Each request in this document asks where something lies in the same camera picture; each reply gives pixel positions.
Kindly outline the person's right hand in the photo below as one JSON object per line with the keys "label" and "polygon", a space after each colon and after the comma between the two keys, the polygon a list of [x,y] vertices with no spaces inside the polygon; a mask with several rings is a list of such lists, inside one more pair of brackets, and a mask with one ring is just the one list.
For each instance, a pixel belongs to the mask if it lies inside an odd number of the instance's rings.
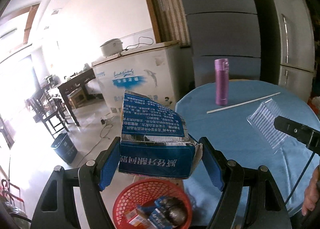
{"label": "person's right hand", "polygon": [[312,178],[310,179],[309,185],[304,192],[302,216],[306,216],[308,211],[313,211],[316,207],[316,203],[319,200],[317,182],[319,182],[319,166],[317,166],[313,171]]}

